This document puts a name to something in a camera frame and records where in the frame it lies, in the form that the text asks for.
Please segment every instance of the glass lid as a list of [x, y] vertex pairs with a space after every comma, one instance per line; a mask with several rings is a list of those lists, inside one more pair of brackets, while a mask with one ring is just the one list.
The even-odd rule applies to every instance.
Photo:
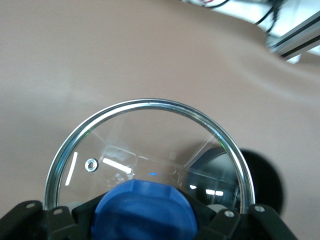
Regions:
[[70, 134], [49, 170], [44, 207], [85, 203], [133, 179], [240, 213], [255, 201], [248, 166], [217, 123], [178, 102], [137, 99], [97, 112]]

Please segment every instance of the transparent glass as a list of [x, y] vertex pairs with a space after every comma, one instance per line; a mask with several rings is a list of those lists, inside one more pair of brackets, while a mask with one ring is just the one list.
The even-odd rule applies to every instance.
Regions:
[[[52, 163], [45, 207], [85, 203], [123, 182], [139, 179], [171, 185], [207, 205], [222, 204], [240, 211], [241, 188], [248, 191], [249, 186], [249, 193], [253, 188], [250, 182], [239, 184], [238, 172], [243, 171], [237, 171], [237, 156], [228, 151], [228, 141], [210, 131], [207, 123], [177, 114], [178, 108], [166, 110], [167, 106], [161, 106], [164, 108], [134, 111], [118, 108], [112, 117], [97, 113], [82, 123]], [[203, 155], [214, 149], [218, 154], [204, 160]]]

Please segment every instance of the metal rim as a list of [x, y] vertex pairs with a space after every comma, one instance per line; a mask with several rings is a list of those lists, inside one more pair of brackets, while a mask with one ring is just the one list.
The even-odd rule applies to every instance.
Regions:
[[173, 112], [185, 116], [200, 124], [214, 135], [232, 159], [240, 187], [240, 214], [248, 211], [249, 205], [255, 203], [253, 181], [247, 163], [231, 137], [210, 117], [185, 104], [156, 98], [136, 99], [109, 106], [81, 123], [64, 141], [56, 153], [45, 183], [44, 208], [53, 209], [59, 205], [62, 176], [69, 156], [77, 145], [100, 124], [118, 115], [146, 109]]

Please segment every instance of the beige surface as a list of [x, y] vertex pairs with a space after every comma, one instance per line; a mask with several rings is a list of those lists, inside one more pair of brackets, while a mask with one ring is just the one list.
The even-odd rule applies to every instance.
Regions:
[[0, 215], [42, 200], [51, 161], [111, 104], [165, 98], [217, 121], [279, 168], [283, 219], [320, 230], [320, 70], [264, 47], [259, 28], [170, 0], [0, 2]]

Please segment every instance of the blue cap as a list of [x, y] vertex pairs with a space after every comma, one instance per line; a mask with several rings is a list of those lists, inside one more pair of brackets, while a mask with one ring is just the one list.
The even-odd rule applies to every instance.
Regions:
[[181, 192], [136, 179], [104, 195], [91, 226], [93, 240], [192, 240], [197, 232], [195, 214]]

